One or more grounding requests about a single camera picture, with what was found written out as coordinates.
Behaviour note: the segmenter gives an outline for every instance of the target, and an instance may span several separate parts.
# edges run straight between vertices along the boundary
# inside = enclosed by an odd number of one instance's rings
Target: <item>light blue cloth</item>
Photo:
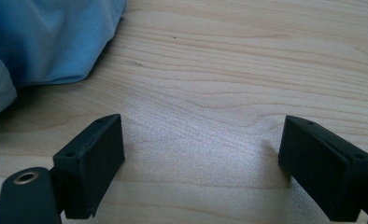
[[[125,8],[126,0],[0,0],[0,110],[14,87],[85,78]]]

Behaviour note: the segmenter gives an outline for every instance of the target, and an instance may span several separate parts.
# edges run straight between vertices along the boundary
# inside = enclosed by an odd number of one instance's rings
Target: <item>light wood surface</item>
[[[285,115],[368,152],[368,0],[128,4],[89,78],[0,115],[0,186],[120,113],[126,162],[96,217],[65,223],[330,223],[277,153]]]

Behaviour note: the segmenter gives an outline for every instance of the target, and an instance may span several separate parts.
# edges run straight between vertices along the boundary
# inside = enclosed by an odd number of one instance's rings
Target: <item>hole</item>
[[[38,172],[27,172],[22,175],[19,175],[16,177],[16,179],[13,181],[16,185],[23,185],[32,182],[33,180],[38,178]]]
[[[355,154],[355,157],[360,160],[364,159],[364,157],[361,154]]]
[[[65,156],[66,157],[73,157],[73,156],[75,156],[76,155],[76,152],[74,152],[74,151],[71,151],[71,152],[67,152],[67,153],[65,153]]]

